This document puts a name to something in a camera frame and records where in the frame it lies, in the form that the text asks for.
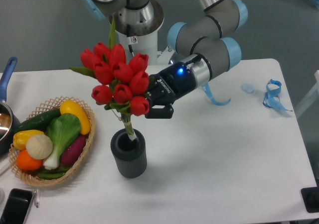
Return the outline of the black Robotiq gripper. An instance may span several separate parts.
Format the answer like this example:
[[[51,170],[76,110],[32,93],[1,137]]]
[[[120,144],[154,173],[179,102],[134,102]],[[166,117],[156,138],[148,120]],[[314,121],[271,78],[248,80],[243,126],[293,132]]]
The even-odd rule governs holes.
[[[177,62],[150,75],[150,84],[147,89],[150,102],[148,119],[170,119],[174,109],[171,104],[190,93],[196,88],[196,78],[187,63]]]

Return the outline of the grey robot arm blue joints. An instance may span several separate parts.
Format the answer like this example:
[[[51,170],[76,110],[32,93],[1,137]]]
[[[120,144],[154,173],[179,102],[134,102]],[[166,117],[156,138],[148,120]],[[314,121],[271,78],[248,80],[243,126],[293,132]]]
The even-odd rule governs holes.
[[[115,30],[129,36],[143,36],[164,21],[161,5],[156,0],[82,0],[98,20],[115,20]],[[197,86],[228,71],[241,61],[241,49],[230,38],[230,32],[247,20],[248,11],[241,0],[199,0],[205,14],[195,24],[178,22],[167,34],[167,44],[185,61]]]

